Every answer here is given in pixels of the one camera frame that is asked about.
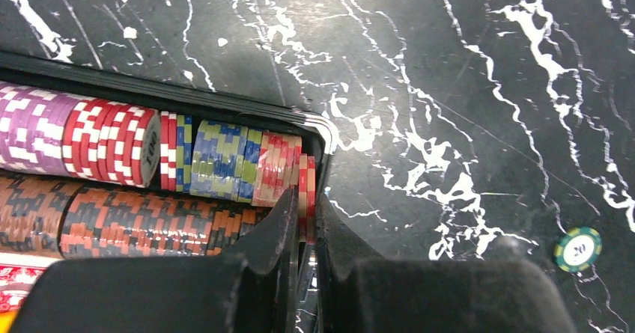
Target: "yellow object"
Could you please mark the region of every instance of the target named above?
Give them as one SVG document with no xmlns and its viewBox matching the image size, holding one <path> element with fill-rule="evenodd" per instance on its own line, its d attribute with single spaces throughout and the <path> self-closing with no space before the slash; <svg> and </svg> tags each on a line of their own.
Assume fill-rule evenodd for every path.
<svg viewBox="0 0 635 333">
<path fill-rule="evenodd" d="M 0 314 L 0 333 L 9 332 L 11 323 L 13 323 L 13 320 L 16 319 L 16 315 L 18 315 L 18 311 L 11 311 Z"/>
</svg>

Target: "marble surface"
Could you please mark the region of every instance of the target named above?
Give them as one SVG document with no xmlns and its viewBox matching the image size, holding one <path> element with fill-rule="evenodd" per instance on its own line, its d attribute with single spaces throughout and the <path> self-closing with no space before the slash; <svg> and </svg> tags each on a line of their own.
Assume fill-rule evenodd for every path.
<svg viewBox="0 0 635 333">
<path fill-rule="evenodd" d="M 526 257 L 581 332 L 630 332 L 631 10 L 634 0 L 0 0 L 0 48 L 319 112 L 341 139 L 332 203 L 377 250 Z M 585 225 L 603 253 L 564 273 L 553 246 Z"/>
</svg>

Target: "purple and white poker chip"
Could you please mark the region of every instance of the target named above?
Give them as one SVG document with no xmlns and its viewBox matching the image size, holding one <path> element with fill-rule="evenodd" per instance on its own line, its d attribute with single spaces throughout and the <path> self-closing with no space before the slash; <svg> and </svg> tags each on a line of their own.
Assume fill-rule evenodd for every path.
<svg viewBox="0 0 635 333">
<path fill-rule="evenodd" d="M 0 82 L 0 168 L 67 175 L 64 125 L 83 97 Z"/>
</svg>

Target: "table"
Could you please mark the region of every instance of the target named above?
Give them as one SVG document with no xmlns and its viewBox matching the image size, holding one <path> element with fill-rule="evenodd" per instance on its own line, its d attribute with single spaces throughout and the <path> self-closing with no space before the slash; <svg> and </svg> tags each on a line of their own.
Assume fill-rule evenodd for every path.
<svg viewBox="0 0 635 333">
<path fill-rule="evenodd" d="M 0 48 L 311 109 L 389 257 L 525 257 L 581 332 L 635 326 L 632 0 L 0 0 Z M 580 274 L 564 232 L 597 229 Z"/>
</svg>

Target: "black marble countertop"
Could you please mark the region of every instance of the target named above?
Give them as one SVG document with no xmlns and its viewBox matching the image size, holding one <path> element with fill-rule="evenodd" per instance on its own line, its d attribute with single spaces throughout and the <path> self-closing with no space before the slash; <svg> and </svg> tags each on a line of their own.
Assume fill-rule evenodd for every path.
<svg viewBox="0 0 635 333">
<path fill-rule="evenodd" d="M 0 0 L 0 49 L 310 108 L 330 199 L 390 257 L 526 257 L 635 328 L 634 0 Z M 577 274 L 564 232 L 597 229 Z"/>
</svg>

